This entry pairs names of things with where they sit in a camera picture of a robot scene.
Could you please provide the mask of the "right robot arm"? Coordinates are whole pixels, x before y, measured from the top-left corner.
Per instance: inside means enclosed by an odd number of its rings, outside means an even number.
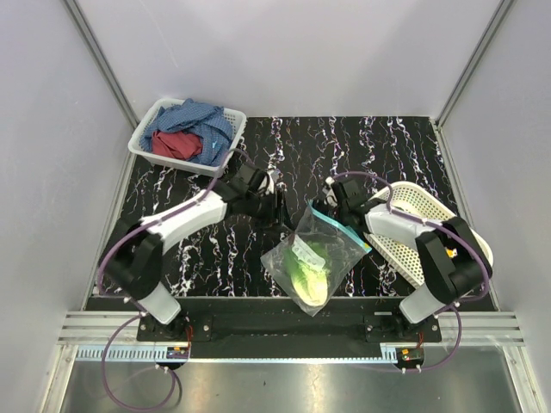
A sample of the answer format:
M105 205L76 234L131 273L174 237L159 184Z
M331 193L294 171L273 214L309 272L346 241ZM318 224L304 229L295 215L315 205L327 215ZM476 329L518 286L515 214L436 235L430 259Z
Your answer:
M323 202L414 286L390 322L396 338L410 341L430 316L489 287L492 252L465 219L419 185L396 182L370 195L357 177L327 178Z

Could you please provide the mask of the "clear zip top bag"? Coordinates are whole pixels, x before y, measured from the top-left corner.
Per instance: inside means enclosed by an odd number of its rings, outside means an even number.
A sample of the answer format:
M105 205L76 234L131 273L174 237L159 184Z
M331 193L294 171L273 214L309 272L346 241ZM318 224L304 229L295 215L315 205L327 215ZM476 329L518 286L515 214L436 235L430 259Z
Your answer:
M320 307L306 307L299 303L287 276L283 252L290 248L297 257L314 269L322 269L325 260L318 256L309 246L310 243L321 243L331 260L329 265L329 296ZM283 239L275 248L261 257L261 262L270 277L289 298L307 315L313 317L328 303L331 296L343 282L345 276L371 251L366 241L360 238L351 228L323 214L309 203L296 229Z

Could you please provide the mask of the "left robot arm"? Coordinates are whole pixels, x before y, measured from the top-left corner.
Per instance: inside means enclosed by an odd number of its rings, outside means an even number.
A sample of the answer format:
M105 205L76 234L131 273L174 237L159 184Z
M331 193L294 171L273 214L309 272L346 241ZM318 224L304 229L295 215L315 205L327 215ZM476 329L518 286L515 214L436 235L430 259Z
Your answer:
M141 313L156 320L156 331L175 341L185 332L182 307L161 281L164 254L185 238L233 215L267 227L291 226L284 191L276 186L281 172L244 163L227 178L216 176L193 198L132 224L120 219L98 267L98 285L110 279Z

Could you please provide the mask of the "green fake lettuce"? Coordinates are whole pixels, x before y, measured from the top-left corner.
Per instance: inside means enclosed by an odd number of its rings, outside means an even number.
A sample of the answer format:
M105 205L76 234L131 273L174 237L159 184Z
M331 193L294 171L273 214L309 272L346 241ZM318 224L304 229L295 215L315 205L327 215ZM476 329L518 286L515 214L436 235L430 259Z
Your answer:
M314 269L303 262L290 248L285 248L283 252L284 264L299 303L306 307L320 307L325 304L329 296L328 279L331 260L323 244L310 243L309 246L325 260L322 269Z

